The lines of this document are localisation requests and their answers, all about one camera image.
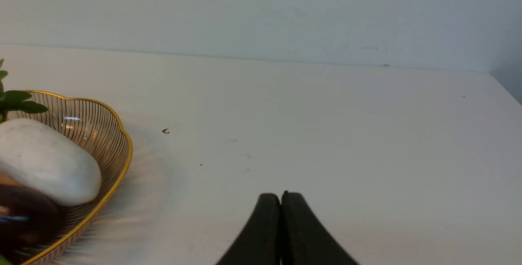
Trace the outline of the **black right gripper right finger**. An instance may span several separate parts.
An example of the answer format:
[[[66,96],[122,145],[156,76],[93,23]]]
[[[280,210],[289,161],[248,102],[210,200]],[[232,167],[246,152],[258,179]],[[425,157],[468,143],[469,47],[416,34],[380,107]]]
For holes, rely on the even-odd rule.
[[[304,196],[285,191],[281,200],[283,265],[357,265],[316,217]]]

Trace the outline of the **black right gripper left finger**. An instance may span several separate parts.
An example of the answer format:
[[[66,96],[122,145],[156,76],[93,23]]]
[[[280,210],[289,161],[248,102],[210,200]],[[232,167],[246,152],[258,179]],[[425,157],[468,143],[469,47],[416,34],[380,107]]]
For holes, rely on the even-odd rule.
[[[279,265],[281,204],[273,193],[259,195],[247,223],[218,265]]]

